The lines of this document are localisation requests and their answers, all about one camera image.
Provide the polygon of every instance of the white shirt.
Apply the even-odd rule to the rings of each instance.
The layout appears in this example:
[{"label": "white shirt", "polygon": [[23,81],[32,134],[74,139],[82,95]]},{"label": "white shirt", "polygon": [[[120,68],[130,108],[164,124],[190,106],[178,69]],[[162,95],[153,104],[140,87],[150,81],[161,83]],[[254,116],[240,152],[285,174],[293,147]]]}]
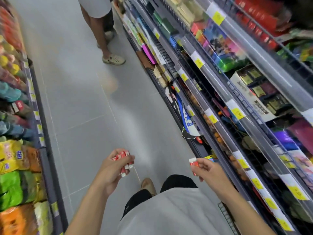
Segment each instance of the white shirt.
[{"label": "white shirt", "polygon": [[217,205],[198,188],[172,188],[129,211],[117,234],[233,235],[233,232]]}]

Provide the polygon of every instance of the beige sandal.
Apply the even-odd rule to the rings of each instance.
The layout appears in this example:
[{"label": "beige sandal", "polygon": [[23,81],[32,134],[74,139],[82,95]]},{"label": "beige sandal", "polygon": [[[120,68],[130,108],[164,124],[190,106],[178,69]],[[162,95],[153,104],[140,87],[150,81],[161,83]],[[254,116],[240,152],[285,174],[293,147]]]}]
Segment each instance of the beige sandal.
[{"label": "beige sandal", "polygon": [[108,44],[114,38],[113,31],[107,31],[104,33],[106,44]]},{"label": "beige sandal", "polygon": [[113,64],[113,65],[122,65],[125,63],[124,58],[122,58],[121,56],[118,56],[118,55],[114,55],[114,54],[111,54],[111,56],[108,59],[105,59],[104,57],[102,57],[102,61],[104,63],[109,63],[109,64]]},{"label": "beige sandal", "polygon": [[141,189],[147,189],[152,196],[156,196],[156,189],[150,178],[145,178],[141,183]]}]

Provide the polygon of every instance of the person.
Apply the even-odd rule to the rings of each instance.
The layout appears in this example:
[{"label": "person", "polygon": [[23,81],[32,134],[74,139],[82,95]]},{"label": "person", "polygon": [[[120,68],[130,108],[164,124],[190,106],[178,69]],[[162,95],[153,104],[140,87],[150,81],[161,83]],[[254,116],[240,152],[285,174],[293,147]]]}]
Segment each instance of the person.
[{"label": "person", "polygon": [[[116,149],[102,163],[65,235],[99,235],[105,204],[121,179],[120,170],[134,161],[127,156],[113,158],[125,149]],[[197,159],[193,173],[205,181],[230,210],[242,235],[275,235],[256,211],[233,187],[221,166],[206,158]],[[228,235],[233,234],[216,206],[197,188],[192,179],[170,176],[156,194],[150,179],[127,202],[117,234]]]},{"label": "person", "polygon": [[114,36],[113,31],[104,32],[105,16],[112,10],[110,0],[78,0],[80,9],[87,25],[92,30],[97,46],[102,50],[102,61],[113,65],[122,65],[125,59],[121,56],[112,54],[108,49],[108,42]]}]

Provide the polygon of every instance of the hand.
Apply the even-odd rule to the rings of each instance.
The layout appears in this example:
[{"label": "hand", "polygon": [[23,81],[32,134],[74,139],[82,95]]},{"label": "hand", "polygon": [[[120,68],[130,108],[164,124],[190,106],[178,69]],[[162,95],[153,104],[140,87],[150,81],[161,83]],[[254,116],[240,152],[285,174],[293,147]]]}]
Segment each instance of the hand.
[{"label": "hand", "polygon": [[103,189],[106,196],[111,195],[116,189],[119,180],[122,178],[120,174],[122,167],[135,160],[135,156],[129,155],[114,161],[113,158],[123,151],[127,150],[115,149],[106,159],[104,159],[94,181],[92,182],[96,187]]},{"label": "hand", "polygon": [[191,170],[201,182],[204,180],[209,185],[222,202],[226,203],[228,197],[238,193],[218,163],[207,158],[197,158],[197,161],[199,167],[191,166]]}]

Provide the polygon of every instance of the gray tile floor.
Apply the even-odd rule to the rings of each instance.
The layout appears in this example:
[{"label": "gray tile floor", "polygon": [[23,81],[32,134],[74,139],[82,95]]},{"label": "gray tile floor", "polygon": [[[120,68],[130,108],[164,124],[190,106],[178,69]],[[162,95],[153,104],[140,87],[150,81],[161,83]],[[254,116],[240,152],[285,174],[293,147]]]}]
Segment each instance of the gray tile floor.
[{"label": "gray tile floor", "polygon": [[[123,66],[104,65],[77,0],[10,0],[21,16],[71,221],[101,161],[116,147],[136,155],[135,170],[109,198],[102,233],[114,234],[124,206],[150,177],[160,190],[171,174],[193,177],[193,157],[174,119],[128,43],[118,18],[109,48]],[[197,185],[214,201],[205,184]]]}]

